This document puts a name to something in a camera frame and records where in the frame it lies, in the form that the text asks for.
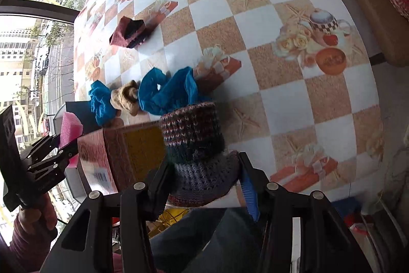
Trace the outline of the left hand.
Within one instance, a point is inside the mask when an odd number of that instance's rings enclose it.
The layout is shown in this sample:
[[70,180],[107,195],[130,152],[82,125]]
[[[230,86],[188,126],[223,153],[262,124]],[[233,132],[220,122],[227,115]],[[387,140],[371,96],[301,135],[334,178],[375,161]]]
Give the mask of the left hand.
[[22,229],[30,235],[36,234],[37,225],[42,218],[44,219],[44,224],[41,224],[42,229],[53,231],[56,228],[57,215],[47,193],[42,195],[40,203],[36,207],[20,209],[18,215]]

